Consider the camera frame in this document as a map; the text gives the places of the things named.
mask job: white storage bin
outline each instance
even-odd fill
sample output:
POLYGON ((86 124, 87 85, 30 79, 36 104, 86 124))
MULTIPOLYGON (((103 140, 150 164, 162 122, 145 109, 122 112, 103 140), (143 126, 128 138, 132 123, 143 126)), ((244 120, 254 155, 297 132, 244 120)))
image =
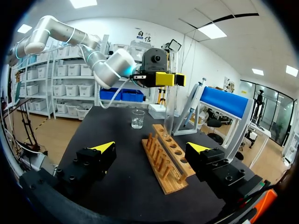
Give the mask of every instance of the white storage bin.
POLYGON ((61 48, 61 49, 58 49, 58 57, 66 57, 69 55, 69 52, 70 52, 70 47, 67 46, 67 47, 64 47, 64 48, 61 48))
POLYGON ((27 95, 32 96, 38 93, 38 84, 27 86, 27 95))
POLYGON ((38 69, 38 78, 46 78, 47 68, 39 68, 38 69))
POLYGON ((56 104, 58 113, 67 113, 66 104, 56 104))
POLYGON ((22 87, 20 88, 20 96, 24 96, 26 95, 26 91, 25 91, 25 87, 22 87))
POLYGON ((81 75, 82 76, 91 76, 92 74, 92 70, 88 67, 88 65, 83 64, 81 65, 81 75))
POLYGON ((130 47, 130 54, 137 62, 142 62, 142 56, 145 51, 147 51, 144 48, 138 48, 138 47, 130 47))
POLYGON ((77 46, 70 46, 69 56, 80 57, 79 52, 80 52, 80 48, 79 47, 77 47, 77 46))
POLYGON ((31 110, 31 111, 35 111, 36 110, 36 106, 34 104, 34 101, 35 101, 34 99, 28 101, 29 110, 31 110))
POLYGON ((68 70, 69 70, 68 65, 57 66, 57 76, 67 76, 68 70))
POLYGON ((30 70, 27 71, 27 80, 38 78, 38 72, 37 70, 30 70))
POLYGON ((81 66, 79 64, 71 64, 69 65, 69 76, 79 76, 80 75, 81 66))
POLYGON ((36 62, 42 62, 43 61, 43 54, 36 55, 36 62))
POLYGON ((75 97, 79 95, 79 86, 77 85, 65 85, 66 95, 68 97, 75 97))
POLYGON ((78 116, 76 106, 66 105, 67 112, 71 116, 78 116))
POLYGON ((165 119, 166 108, 164 105, 160 104, 150 104, 149 105, 149 114, 153 119, 165 119))
POLYGON ((94 85, 79 85, 81 97, 91 97, 94 93, 94 85))
POLYGON ((64 85, 54 85, 53 86, 54 96, 61 97, 64 96, 66 93, 64 85))
POLYGON ((47 102, 44 99, 34 101, 34 105, 36 106, 37 111, 41 111, 47 107, 47 102))
POLYGON ((113 45, 113 52, 116 52, 118 49, 124 49, 126 51, 129 50, 129 45, 125 45, 125 44, 114 44, 113 45))

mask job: fluorescent light panel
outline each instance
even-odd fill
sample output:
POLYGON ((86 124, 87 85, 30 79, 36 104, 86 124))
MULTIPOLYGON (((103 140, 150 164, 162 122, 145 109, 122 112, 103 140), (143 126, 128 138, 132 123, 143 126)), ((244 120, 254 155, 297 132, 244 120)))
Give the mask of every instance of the fluorescent light panel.
POLYGON ((23 25, 21 25, 21 27, 18 29, 18 32, 19 33, 22 33, 22 34, 25 34, 25 33, 27 33, 29 30, 31 30, 32 29, 32 27, 31 26, 28 26, 28 25, 26 25, 26 24, 23 24, 23 25))
POLYGON ((262 70, 259 70, 259 69, 252 69, 252 71, 253 71, 254 74, 263 76, 263 71, 262 71, 262 70))
POLYGON ((97 0, 70 0, 74 8, 83 8, 87 6, 96 6, 97 0))
POLYGON ((219 29, 218 26, 216 26, 213 23, 206 25, 204 27, 198 28, 198 30, 211 39, 226 37, 226 34, 221 29, 219 29))
POLYGON ((298 69, 293 68, 289 65, 286 66, 285 72, 290 74, 291 76, 295 76, 295 77, 297 77, 297 75, 298 75, 298 69))

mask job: black table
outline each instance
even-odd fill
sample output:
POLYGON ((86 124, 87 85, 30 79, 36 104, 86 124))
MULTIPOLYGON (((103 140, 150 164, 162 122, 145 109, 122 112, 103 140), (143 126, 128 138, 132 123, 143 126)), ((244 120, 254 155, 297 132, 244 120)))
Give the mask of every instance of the black table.
MULTIPOLYGON (((141 144, 141 139, 154 133, 152 124, 162 124, 163 120, 154 120, 146 112, 143 128, 136 130, 131 127, 131 111, 93 107, 72 137, 59 164, 61 168, 71 163, 76 151, 83 147, 115 141, 117 153, 104 179, 96 182, 77 203, 102 215, 138 221, 198 224, 216 217, 225 203, 196 175, 187 178, 189 186, 185 189, 169 195, 163 193, 141 144)), ((200 131, 174 139, 182 149, 186 142, 220 147, 200 131)), ((233 163, 246 170, 246 179, 254 175, 239 160, 233 163)))

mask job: white robotic arm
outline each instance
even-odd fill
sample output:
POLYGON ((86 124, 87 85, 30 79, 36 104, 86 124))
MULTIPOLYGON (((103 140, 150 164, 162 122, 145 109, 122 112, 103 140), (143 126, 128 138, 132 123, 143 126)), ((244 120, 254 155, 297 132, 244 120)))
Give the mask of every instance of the white robotic arm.
POLYGON ((101 44, 98 36, 89 35, 69 25, 59 22, 53 16, 41 18, 31 36, 16 43, 7 54, 7 63, 10 66, 29 54, 41 53, 49 37, 69 44, 78 45, 86 64, 93 71, 96 82, 109 89, 121 77, 132 74, 135 62, 125 50, 116 51, 108 60, 96 49, 101 44))

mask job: yellow triangle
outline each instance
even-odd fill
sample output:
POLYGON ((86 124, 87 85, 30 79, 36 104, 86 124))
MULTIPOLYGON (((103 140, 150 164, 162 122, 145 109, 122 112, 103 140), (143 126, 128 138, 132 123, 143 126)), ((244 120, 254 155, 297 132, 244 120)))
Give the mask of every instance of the yellow triangle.
POLYGON ((108 149, 113 143, 115 143, 114 141, 111 141, 109 143, 106 143, 104 145, 100 145, 100 146, 96 146, 96 147, 93 147, 93 148, 90 148, 90 149, 96 149, 98 151, 101 151, 102 153, 108 149))
POLYGON ((194 143, 191 143, 191 142, 187 142, 187 144, 189 144, 192 148, 195 149, 196 152, 200 153, 202 151, 205 151, 206 149, 210 150, 211 148, 207 148, 207 147, 204 147, 204 146, 200 146, 200 145, 196 145, 194 143))

